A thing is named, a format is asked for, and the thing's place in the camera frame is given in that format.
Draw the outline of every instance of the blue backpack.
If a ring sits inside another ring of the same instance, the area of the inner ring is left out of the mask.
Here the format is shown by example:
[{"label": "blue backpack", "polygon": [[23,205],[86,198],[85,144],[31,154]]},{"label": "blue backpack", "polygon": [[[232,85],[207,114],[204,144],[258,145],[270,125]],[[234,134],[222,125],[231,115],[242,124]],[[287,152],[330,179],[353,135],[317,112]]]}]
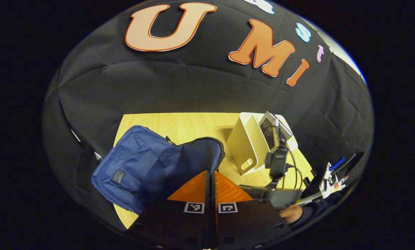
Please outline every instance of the blue backpack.
[{"label": "blue backpack", "polygon": [[223,144],[215,138],[176,145],[136,125],[102,159],[91,181],[110,202],[139,215],[152,200],[168,198],[195,175],[218,171],[224,157]]}]

